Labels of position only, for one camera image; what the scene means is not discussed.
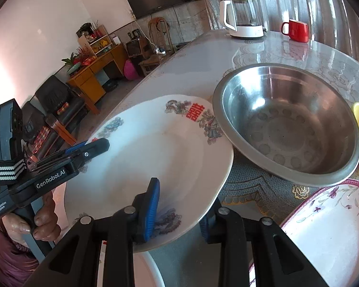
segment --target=dining table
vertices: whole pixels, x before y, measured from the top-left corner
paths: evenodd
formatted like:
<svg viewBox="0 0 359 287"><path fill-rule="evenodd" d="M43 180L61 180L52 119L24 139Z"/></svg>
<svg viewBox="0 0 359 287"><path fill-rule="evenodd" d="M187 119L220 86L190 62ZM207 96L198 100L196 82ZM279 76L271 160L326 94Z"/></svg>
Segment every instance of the dining table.
<svg viewBox="0 0 359 287"><path fill-rule="evenodd" d="M312 40L295 42L280 32L247 40L231 37L225 29L211 30L146 76L98 129L122 111L160 96L182 94L212 102L215 87L226 74L258 63L300 68L330 84L349 106L359 102L359 62L336 49ZM359 180L359 166L351 178ZM281 223L316 190L269 174L234 150L232 170L218 197L242 217L270 216ZM55 199L63 210L64 192L60 193ZM218 286L220 244L207 245L198 225L149 252L167 287Z"/></svg>

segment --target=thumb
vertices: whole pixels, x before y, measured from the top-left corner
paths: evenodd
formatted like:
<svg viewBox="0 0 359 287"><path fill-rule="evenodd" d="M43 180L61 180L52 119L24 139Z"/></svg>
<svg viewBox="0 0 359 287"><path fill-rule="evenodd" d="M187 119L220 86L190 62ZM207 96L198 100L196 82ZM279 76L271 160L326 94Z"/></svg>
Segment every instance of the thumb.
<svg viewBox="0 0 359 287"><path fill-rule="evenodd" d="M3 224L8 233L15 232L29 234L31 232L31 227L25 222L25 220L14 213L7 214L3 217Z"/></svg>

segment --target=plaid cushion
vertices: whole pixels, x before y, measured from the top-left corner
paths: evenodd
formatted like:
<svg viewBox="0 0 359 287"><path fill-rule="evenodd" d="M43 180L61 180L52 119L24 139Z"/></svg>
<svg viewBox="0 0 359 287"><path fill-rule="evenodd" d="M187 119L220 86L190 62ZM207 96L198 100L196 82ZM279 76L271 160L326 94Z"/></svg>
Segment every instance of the plaid cushion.
<svg viewBox="0 0 359 287"><path fill-rule="evenodd" d="M44 143L45 139L47 139L49 132L50 132L50 129L48 127L46 127L46 126L42 127L42 129L39 132L39 134L37 135L35 141L33 142L33 144L30 145L30 147L32 148L33 154L36 154L37 151L40 149L40 147Z"/></svg>
<svg viewBox="0 0 359 287"><path fill-rule="evenodd" d="M69 107L69 103L66 102L62 105L60 109L57 110L57 115L59 116L61 113L63 113L67 108Z"/></svg>

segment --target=power outlet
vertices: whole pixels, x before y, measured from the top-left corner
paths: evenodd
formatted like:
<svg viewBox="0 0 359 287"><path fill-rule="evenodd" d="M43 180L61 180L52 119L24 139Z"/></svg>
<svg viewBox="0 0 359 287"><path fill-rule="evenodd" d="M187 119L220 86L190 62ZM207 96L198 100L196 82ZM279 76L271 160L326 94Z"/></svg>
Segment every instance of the power outlet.
<svg viewBox="0 0 359 287"><path fill-rule="evenodd" d="M132 17L132 19L135 21L136 18L135 18L134 13L133 13L133 11L131 9L129 10L129 13L130 13L130 16Z"/></svg>

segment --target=stainless steel bowl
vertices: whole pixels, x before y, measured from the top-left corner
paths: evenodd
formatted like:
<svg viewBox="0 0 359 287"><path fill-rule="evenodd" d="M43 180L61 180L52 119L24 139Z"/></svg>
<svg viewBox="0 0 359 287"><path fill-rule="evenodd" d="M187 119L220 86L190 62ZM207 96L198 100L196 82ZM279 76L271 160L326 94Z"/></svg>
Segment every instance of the stainless steel bowl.
<svg viewBox="0 0 359 287"><path fill-rule="evenodd" d="M351 109L309 72L278 64L237 69L219 82L213 109L241 153L293 183L333 186L359 163L359 128Z"/></svg>

